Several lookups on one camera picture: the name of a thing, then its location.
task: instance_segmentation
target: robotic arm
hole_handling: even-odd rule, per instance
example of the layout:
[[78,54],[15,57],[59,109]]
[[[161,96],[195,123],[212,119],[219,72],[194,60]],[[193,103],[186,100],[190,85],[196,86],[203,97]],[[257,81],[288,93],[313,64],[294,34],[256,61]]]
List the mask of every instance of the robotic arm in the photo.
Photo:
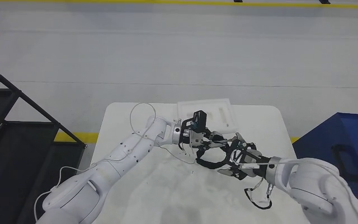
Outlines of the robotic arm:
[[[164,139],[168,125],[169,136]],[[38,224],[90,224],[100,214],[112,186],[140,162],[154,146],[179,143],[180,126],[150,117],[145,129],[132,133],[87,171],[63,182],[43,202]]]
[[[170,131],[165,138],[168,126]],[[199,165],[210,169],[229,165],[230,168],[218,172],[239,180],[246,176],[262,177],[268,182],[268,200],[276,186],[302,205],[311,223],[358,223],[358,200],[339,177],[335,166],[313,158],[291,160],[265,157],[256,150],[255,144],[247,143],[239,133],[232,139],[224,139],[220,133],[209,131],[206,114],[197,111],[193,118],[178,124],[150,117],[146,128],[132,133],[87,171],[53,188],[43,202],[45,213],[37,224],[92,223],[100,214],[111,187],[154,146],[177,144],[182,148],[181,143],[197,148],[196,162]],[[211,148],[223,150],[225,159],[216,163],[202,160],[202,155]],[[245,189],[247,196],[252,190]]]

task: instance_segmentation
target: black metal rack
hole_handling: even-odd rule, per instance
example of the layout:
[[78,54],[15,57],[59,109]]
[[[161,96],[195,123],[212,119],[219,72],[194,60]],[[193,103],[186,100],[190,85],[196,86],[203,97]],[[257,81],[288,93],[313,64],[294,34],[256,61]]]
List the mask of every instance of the black metal rack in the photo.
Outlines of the black metal rack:
[[[61,167],[79,166],[87,145],[2,75],[0,82],[7,87],[0,89],[1,223],[31,224],[35,223],[33,209],[36,198],[57,184]],[[19,98],[50,122],[5,120]],[[54,142],[58,130],[75,142]],[[64,169],[62,181],[75,174],[74,170]],[[37,203],[38,217],[44,212],[44,198]]]

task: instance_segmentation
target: white robotic arm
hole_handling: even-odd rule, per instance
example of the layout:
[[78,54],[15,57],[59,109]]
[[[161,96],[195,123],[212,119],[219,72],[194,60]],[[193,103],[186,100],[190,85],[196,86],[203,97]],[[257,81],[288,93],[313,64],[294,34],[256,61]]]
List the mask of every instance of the white robotic arm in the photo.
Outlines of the white robotic arm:
[[[43,201],[38,224],[90,224],[100,214],[112,186],[140,162],[154,146],[178,144],[180,126],[163,118],[148,119],[145,129],[132,133],[87,171],[52,189]],[[168,138],[164,139],[168,125]]]

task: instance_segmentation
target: black frame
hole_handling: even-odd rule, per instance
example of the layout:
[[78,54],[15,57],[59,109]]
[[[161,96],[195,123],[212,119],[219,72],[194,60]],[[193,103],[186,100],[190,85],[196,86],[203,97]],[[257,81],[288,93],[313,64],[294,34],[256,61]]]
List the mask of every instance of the black frame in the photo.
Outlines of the black frame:
[[37,110],[44,117],[49,119],[53,124],[55,124],[59,129],[61,129],[64,133],[69,135],[73,140],[79,143],[83,148],[86,148],[87,145],[83,143],[79,138],[77,138],[72,132],[70,132],[67,128],[65,128],[60,122],[54,119],[49,113],[47,113],[44,109],[42,109],[37,103],[35,103],[32,99],[30,99],[26,94],[24,94],[21,90],[19,90],[15,85],[13,85],[9,80],[3,77],[0,74],[0,82],[4,84],[11,92],[11,98],[2,114],[0,114],[0,124],[6,123],[6,116],[10,112],[11,108],[14,106],[15,102],[18,98],[22,98],[25,102],[27,102],[30,106],[32,106],[35,110]]

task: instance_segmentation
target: tabletop surface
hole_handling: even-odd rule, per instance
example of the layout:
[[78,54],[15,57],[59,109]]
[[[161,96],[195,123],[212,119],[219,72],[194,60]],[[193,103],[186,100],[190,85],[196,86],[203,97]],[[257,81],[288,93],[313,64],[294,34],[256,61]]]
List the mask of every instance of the tabletop surface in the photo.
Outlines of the tabletop surface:
[[[129,113],[135,104],[116,102],[107,107],[92,162],[102,159],[131,134]],[[176,119],[176,104],[152,105],[157,115]],[[247,142],[254,142],[264,156],[295,158],[277,108],[249,105],[232,108],[237,131]],[[150,106],[139,105],[133,112],[134,128],[144,128],[151,115]],[[191,153],[185,155],[177,146],[167,148],[183,160],[194,161]],[[209,150],[203,156],[212,162],[223,157],[220,149]],[[259,180],[246,177],[240,181],[198,164],[186,164],[156,147],[113,186],[94,223],[309,223],[301,206],[275,188],[271,209],[260,210],[251,204],[243,189],[254,187]],[[255,196],[263,198],[266,188],[264,181]]]

